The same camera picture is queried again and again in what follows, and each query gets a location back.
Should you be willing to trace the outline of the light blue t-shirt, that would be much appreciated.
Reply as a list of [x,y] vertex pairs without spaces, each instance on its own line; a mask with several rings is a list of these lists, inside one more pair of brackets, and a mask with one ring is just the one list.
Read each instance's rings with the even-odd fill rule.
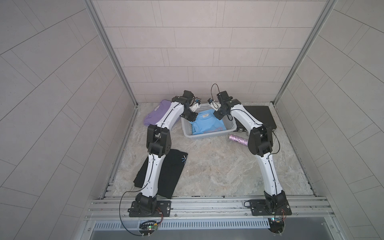
[[191,122],[192,134],[200,135],[219,131],[225,131],[227,128],[222,120],[218,120],[214,115],[211,118],[201,118],[199,114],[194,122]]

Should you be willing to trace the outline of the black t-shirt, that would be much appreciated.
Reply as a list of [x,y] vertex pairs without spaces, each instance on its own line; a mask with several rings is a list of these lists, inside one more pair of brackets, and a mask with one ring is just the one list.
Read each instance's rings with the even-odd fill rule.
[[187,158],[188,153],[175,149],[171,149],[169,154],[166,155],[160,171],[158,195],[167,199],[173,196]]

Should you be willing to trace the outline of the teal t-shirt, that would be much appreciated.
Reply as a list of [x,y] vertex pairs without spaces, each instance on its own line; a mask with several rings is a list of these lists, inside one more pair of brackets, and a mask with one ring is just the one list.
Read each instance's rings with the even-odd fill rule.
[[199,117],[201,118],[211,118],[213,115],[214,115],[214,110],[213,109],[209,109],[209,110],[205,110],[205,111],[202,111],[202,112],[199,112]]

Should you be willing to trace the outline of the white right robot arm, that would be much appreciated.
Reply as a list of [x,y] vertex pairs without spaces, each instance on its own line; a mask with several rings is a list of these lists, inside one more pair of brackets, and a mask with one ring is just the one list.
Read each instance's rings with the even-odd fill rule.
[[261,121],[254,118],[240,101],[230,97],[226,91],[217,94],[220,107],[214,116],[221,120],[231,116],[238,120],[248,131],[248,149],[256,156],[264,181],[266,211],[280,214],[288,205],[287,197],[278,180],[273,161],[273,132]]

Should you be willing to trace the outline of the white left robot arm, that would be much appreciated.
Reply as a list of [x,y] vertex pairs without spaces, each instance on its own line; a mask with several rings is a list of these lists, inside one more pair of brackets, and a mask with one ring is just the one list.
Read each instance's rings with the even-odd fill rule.
[[142,214],[152,215],[156,211],[161,168],[172,146],[172,127],[180,117],[195,121],[199,106],[200,101],[196,100],[194,94],[185,90],[182,96],[172,98],[170,107],[156,124],[148,126],[148,167],[142,189],[135,198]]

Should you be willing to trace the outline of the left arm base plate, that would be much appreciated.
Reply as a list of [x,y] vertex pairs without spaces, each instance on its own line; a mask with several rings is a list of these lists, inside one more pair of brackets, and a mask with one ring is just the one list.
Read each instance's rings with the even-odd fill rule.
[[138,201],[134,201],[128,210],[129,217],[169,217],[171,204],[171,201],[157,201],[155,205],[154,203],[148,205],[146,203],[141,204]]

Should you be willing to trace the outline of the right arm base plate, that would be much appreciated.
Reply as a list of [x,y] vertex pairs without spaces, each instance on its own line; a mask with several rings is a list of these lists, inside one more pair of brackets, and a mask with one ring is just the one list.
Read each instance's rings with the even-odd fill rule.
[[273,206],[267,200],[249,200],[245,203],[246,208],[249,208],[253,216],[290,216],[292,210],[287,200],[283,200],[278,205]]

